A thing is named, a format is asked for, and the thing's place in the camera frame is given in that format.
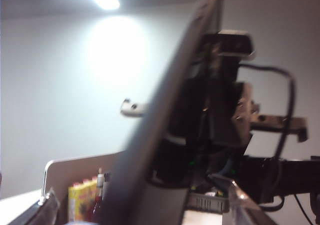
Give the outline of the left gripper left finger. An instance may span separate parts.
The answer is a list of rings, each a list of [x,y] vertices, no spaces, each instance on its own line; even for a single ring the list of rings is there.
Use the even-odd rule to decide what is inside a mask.
[[[55,225],[60,201],[51,188],[23,213],[11,221],[12,225]]]

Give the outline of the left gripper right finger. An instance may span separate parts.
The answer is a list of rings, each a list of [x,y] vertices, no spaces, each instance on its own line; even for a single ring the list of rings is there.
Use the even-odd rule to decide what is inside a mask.
[[[209,179],[219,190],[227,193],[233,225],[275,225],[250,196],[231,178],[213,174]]]

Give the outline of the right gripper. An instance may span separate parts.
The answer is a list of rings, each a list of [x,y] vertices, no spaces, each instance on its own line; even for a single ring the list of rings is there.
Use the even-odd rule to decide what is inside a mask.
[[[246,82],[185,82],[162,139],[177,146],[207,141],[218,147],[246,147],[251,131],[296,135],[307,140],[307,120],[261,114]]]

